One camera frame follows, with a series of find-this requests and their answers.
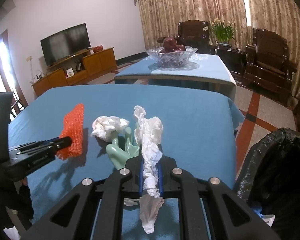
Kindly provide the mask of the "black flat television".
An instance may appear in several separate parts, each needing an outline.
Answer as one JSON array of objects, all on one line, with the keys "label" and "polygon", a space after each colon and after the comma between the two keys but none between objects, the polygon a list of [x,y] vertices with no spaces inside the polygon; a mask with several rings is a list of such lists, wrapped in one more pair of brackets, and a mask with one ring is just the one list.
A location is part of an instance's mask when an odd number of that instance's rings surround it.
[{"label": "black flat television", "polygon": [[40,41],[47,66],[72,54],[90,48],[87,26],[85,23],[70,27],[50,35]]}]

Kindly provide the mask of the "beige patterned curtains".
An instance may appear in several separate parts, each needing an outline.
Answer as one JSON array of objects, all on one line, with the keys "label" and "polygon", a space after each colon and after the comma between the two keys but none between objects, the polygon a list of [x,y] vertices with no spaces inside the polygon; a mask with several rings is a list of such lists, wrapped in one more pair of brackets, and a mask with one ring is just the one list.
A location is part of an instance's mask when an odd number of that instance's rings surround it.
[{"label": "beige patterned curtains", "polygon": [[291,93],[300,96],[300,9],[293,0],[134,0],[139,6],[145,46],[158,46],[161,36],[177,34],[186,20],[232,22],[233,45],[252,42],[252,29],[273,31],[287,40],[290,60],[296,64]]}]

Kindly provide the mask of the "red apples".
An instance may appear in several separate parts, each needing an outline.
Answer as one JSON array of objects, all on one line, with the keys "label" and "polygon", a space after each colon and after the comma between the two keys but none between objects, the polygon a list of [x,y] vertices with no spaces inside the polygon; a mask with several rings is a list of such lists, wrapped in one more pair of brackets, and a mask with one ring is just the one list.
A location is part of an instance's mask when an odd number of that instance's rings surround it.
[{"label": "red apples", "polygon": [[160,51],[161,53],[171,53],[175,51],[186,51],[184,45],[178,45],[176,40],[172,37],[166,37],[162,43],[163,49]]}]

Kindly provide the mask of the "glass fruit bowl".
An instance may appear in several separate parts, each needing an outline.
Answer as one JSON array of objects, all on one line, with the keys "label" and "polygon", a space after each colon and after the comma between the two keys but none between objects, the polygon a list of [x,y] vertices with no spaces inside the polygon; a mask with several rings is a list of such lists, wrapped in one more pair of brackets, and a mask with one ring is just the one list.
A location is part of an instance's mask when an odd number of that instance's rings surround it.
[{"label": "glass fruit bowl", "polygon": [[154,59],[162,68],[180,68],[185,67],[190,58],[198,51],[197,48],[190,46],[185,47],[186,50],[173,51],[169,53],[162,53],[162,47],[157,49],[149,49],[146,53],[151,59]]}]

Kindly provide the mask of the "dark side table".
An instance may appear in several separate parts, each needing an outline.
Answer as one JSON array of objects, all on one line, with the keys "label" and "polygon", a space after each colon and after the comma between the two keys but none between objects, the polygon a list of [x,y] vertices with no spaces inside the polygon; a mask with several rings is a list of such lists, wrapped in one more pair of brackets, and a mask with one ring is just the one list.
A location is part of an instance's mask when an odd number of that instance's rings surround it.
[{"label": "dark side table", "polygon": [[238,82],[242,82],[242,77],[247,64],[245,51],[217,45],[215,54],[221,58],[233,78]]}]

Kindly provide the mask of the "orange foam fruit net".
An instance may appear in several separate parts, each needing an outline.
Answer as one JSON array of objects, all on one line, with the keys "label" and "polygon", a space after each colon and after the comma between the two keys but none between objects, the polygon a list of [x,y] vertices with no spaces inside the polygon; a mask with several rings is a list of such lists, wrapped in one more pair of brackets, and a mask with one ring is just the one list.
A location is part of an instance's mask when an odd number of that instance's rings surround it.
[{"label": "orange foam fruit net", "polygon": [[67,113],[63,118],[63,130],[60,138],[70,137],[72,143],[70,146],[57,151],[57,157],[65,160],[70,157],[77,157],[82,154],[83,143],[83,120],[84,105],[77,104],[73,110]]}]

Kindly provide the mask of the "blue near tablecloth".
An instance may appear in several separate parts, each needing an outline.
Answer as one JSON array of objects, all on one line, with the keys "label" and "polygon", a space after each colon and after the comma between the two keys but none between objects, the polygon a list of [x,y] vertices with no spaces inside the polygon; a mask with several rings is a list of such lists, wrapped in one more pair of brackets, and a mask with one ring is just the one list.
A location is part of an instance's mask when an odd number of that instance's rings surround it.
[{"label": "blue near tablecloth", "polygon": [[34,222],[55,206],[84,178],[106,179],[114,165],[106,143],[91,135],[99,116],[117,116],[134,127],[135,106],[146,118],[163,124],[164,155],[194,177],[217,177],[233,187],[236,176],[234,131],[243,115],[228,97],[206,90],[154,85],[80,85],[52,88],[29,104],[9,125],[8,143],[17,146],[60,135],[63,118],[77,104],[84,105],[83,153],[56,159],[28,176]]}]

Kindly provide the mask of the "green potted plant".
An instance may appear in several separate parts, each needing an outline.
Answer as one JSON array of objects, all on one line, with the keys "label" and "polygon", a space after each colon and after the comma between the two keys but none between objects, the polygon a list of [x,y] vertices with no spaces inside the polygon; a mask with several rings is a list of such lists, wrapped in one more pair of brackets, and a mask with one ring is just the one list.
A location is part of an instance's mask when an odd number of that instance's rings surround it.
[{"label": "green potted plant", "polygon": [[211,22],[211,32],[217,43],[229,44],[235,38],[236,26],[234,22],[214,19]]}]

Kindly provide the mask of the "black lined trash bin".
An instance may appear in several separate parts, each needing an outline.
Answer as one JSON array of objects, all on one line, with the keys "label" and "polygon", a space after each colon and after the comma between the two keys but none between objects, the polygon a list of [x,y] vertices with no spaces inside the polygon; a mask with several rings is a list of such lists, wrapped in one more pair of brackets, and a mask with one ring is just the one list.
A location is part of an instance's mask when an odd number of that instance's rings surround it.
[{"label": "black lined trash bin", "polygon": [[278,233],[300,232],[300,133],[270,132],[247,153],[234,191]]}]

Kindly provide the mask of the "red bowl on cabinet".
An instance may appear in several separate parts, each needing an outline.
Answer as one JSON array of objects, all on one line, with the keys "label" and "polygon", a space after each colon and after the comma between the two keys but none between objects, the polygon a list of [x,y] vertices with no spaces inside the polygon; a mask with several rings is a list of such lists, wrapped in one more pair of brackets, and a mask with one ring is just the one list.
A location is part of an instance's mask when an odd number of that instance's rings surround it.
[{"label": "red bowl on cabinet", "polygon": [[100,52],[100,51],[102,51],[102,50],[103,50],[103,46],[102,46],[102,45],[95,46],[95,47],[93,47],[93,49],[92,49],[93,53],[98,53],[98,52]]}]

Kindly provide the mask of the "blue tablecloth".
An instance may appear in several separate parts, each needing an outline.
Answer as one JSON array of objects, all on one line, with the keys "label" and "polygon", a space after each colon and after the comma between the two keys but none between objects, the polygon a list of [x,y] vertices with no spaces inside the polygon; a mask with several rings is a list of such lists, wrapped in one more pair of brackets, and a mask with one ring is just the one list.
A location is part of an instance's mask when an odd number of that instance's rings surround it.
[{"label": "blue tablecloth", "polygon": [[77,104],[84,105],[83,153],[56,159],[28,176],[34,222],[55,206],[84,178],[106,179],[114,165],[106,143],[91,135],[99,116],[117,116],[134,127],[135,106],[146,118],[163,124],[164,155],[194,177],[217,177],[233,187],[236,176],[234,131],[243,115],[228,97],[206,90],[154,85],[80,85],[52,88],[29,104],[9,125],[8,143],[17,146],[60,135],[63,118]]},{"label": "blue tablecloth", "polygon": [[194,54],[181,68],[161,68],[146,57],[115,75],[116,84],[134,84],[146,80],[149,85],[184,87],[218,92],[235,99],[236,82],[217,55]]}]

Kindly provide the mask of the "wooden tv cabinet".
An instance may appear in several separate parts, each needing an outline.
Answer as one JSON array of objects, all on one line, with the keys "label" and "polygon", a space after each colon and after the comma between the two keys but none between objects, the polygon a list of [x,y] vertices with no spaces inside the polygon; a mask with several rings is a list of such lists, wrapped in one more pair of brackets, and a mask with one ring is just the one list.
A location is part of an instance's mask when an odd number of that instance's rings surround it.
[{"label": "wooden tv cabinet", "polygon": [[114,48],[98,52],[85,49],[49,66],[32,88],[40,96],[51,88],[86,84],[116,69]]}]

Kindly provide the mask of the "white tissue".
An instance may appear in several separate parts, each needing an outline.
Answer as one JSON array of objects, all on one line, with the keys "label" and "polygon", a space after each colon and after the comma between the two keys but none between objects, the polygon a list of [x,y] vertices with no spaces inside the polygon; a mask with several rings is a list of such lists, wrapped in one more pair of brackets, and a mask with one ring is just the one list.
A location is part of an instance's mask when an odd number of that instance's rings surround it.
[{"label": "white tissue", "polygon": [[140,146],[143,158],[142,168],[142,197],[140,198],[140,220],[146,234],[154,232],[155,221],[159,209],[164,204],[159,193],[159,171],[157,164],[163,153],[159,149],[163,124],[161,120],[154,116],[146,118],[146,111],[141,106],[134,107],[134,116],[138,126],[134,131],[134,137]]},{"label": "white tissue", "polygon": [[111,142],[113,132],[122,133],[129,126],[129,121],[117,116],[99,116],[92,123],[92,137]]}]

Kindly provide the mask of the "blue far tablecloth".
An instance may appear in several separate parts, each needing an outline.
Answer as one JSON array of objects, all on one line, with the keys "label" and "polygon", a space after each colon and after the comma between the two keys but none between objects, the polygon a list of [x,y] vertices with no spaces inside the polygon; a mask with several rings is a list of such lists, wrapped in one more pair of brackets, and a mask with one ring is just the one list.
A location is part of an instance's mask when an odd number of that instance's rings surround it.
[{"label": "blue far tablecloth", "polygon": [[161,68],[146,57],[115,75],[116,84],[134,84],[146,80],[149,85],[184,87],[218,92],[235,99],[236,82],[217,55],[194,54],[181,68]]}]

